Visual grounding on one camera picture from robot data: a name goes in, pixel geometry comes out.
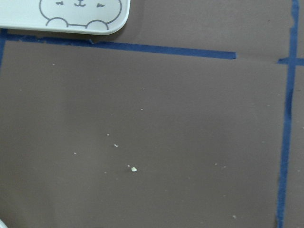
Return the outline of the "white bear tray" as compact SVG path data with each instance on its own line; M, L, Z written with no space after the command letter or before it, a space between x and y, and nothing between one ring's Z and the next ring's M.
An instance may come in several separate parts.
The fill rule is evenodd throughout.
M0 27L110 35L129 17L129 0L2 0Z

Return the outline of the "white round plate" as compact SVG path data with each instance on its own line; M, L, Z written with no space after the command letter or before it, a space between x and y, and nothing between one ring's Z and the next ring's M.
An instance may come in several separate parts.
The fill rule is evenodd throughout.
M2 220L0 220L0 228L7 228L7 226Z

